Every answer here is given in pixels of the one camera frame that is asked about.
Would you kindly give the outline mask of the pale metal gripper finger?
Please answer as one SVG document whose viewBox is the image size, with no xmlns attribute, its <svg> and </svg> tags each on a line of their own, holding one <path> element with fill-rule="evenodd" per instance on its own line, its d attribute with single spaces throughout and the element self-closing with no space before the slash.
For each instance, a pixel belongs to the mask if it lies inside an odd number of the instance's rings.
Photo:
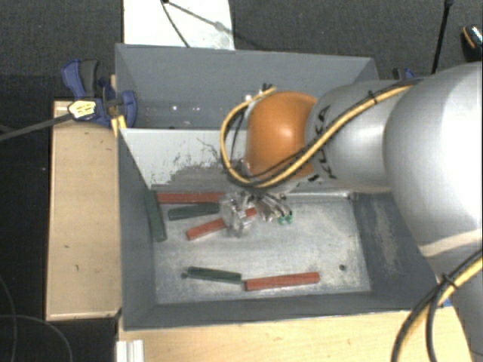
<svg viewBox="0 0 483 362">
<path fill-rule="evenodd" d="M 250 217 L 230 220 L 226 229 L 227 236 L 231 238 L 241 238 L 245 236 L 250 231 L 253 221 L 254 220 Z"/>
<path fill-rule="evenodd" d="M 223 219 L 243 219 L 246 213 L 247 198 L 244 196 L 224 196 L 220 199 L 220 215 Z"/>
</svg>

